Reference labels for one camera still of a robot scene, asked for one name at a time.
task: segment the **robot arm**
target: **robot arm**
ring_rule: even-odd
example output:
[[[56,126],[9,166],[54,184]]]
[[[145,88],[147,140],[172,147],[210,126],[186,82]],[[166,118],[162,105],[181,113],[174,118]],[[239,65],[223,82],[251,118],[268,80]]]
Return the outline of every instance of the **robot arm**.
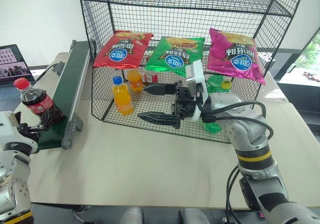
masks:
[[[187,66],[186,70],[188,88],[175,84],[172,114],[146,112],[138,114],[138,117],[176,129],[180,127],[180,119],[185,118],[196,121],[201,117],[204,123],[219,123],[237,154],[238,168],[243,175],[240,186],[248,207],[261,211],[270,224],[319,224],[319,217],[309,209],[288,201],[278,164],[271,155],[265,135],[266,126],[261,125],[266,123],[264,116],[246,106],[235,107],[234,104],[241,100],[233,93],[212,93],[208,96],[199,60]],[[156,95],[174,93],[172,84],[168,85],[152,84],[144,91]]]
[[[33,224],[28,189],[30,154],[37,151],[39,131],[49,128],[49,113],[41,124],[20,123],[20,113],[0,112],[0,223]]]
[[[212,110],[216,105],[228,104],[234,100],[232,93],[211,95]],[[246,106],[216,114],[217,118],[250,117],[266,122],[258,112]],[[249,208],[261,211],[270,224],[315,224],[320,219],[309,209],[298,203],[290,202],[285,184],[280,175],[278,164],[273,159],[266,128],[250,121],[219,120],[238,157],[238,167],[243,175],[240,186]]]

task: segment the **laptop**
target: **laptop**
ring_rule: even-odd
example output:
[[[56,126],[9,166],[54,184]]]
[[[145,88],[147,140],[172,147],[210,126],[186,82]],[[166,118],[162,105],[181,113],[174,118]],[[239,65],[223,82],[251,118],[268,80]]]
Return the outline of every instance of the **laptop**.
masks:
[[[0,111],[14,111],[20,104],[20,91],[14,87],[24,77],[33,85],[32,76],[16,44],[0,46]]]

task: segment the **pink chip bag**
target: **pink chip bag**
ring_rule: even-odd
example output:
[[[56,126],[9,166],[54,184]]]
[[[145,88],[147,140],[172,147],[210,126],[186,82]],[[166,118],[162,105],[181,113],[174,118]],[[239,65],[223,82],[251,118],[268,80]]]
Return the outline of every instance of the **pink chip bag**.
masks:
[[[237,78],[266,84],[253,38],[210,29],[211,49],[208,69]]]

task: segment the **wire mesh basket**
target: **wire mesh basket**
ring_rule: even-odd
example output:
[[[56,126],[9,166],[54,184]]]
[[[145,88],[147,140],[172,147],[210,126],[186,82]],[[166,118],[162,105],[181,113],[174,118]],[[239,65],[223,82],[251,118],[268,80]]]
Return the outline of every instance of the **wire mesh basket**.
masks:
[[[265,75],[284,35],[295,15],[300,0],[80,0],[86,34],[95,58],[116,30],[151,32],[154,37],[140,64],[144,71],[146,57],[152,54],[162,36],[204,37],[203,70],[207,79],[212,71],[206,68],[211,44],[209,28],[246,35],[255,39],[261,70]],[[181,128],[145,122],[137,113],[158,111],[171,113],[174,95],[154,96],[145,92],[131,92],[134,112],[122,116],[114,104],[112,77],[127,79],[127,71],[108,67],[92,71],[91,113],[104,122],[188,137],[228,143],[223,131],[212,134],[201,121],[181,121]],[[161,83],[175,83],[185,79],[171,72],[158,75]],[[257,98],[260,84],[234,78],[231,91],[243,101]]]

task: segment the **orange juice bottle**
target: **orange juice bottle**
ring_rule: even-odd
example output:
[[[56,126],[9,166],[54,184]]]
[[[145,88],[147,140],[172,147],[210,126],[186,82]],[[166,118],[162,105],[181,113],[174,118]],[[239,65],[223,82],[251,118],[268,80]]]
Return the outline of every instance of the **orange juice bottle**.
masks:
[[[113,77],[112,93],[114,93],[114,101],[116,108],[123,115],[128,115],[133,112],[131,96],[128,92],[128,86],[122,82],[120,76]]]
[[[137,69],[130,69],[128,71],[128,80],[130,87],[134,92],[141,92],[144,84],[142,83],[142,75]]]

